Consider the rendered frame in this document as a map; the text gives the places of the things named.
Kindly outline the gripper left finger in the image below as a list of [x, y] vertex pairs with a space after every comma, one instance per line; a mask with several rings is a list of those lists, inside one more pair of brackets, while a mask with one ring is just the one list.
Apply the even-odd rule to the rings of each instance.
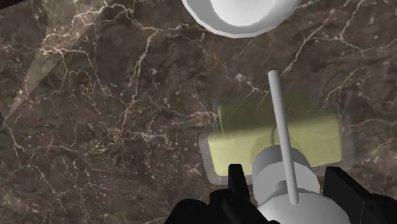
[[228, 188], [215, 190], [209, 202], [180, 200], [164, 224], [279, 224], [268, 220], [251, 203], [246, 178], [240, 164], [228, 166]]

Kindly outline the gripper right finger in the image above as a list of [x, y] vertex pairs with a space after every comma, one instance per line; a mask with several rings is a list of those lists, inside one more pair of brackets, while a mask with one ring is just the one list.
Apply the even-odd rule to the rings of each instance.
[[326, 168], [323, 195], [347, 213], [351, 224], [397, 224], [397, 200], [370, 193], [339, 167]]

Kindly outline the white bowl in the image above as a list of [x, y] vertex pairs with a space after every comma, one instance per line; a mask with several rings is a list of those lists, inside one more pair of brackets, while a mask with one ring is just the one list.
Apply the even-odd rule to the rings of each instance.
[[219, 36], [253, 38], [275, 29], [302, 0], [181, 0], [201, 26]]

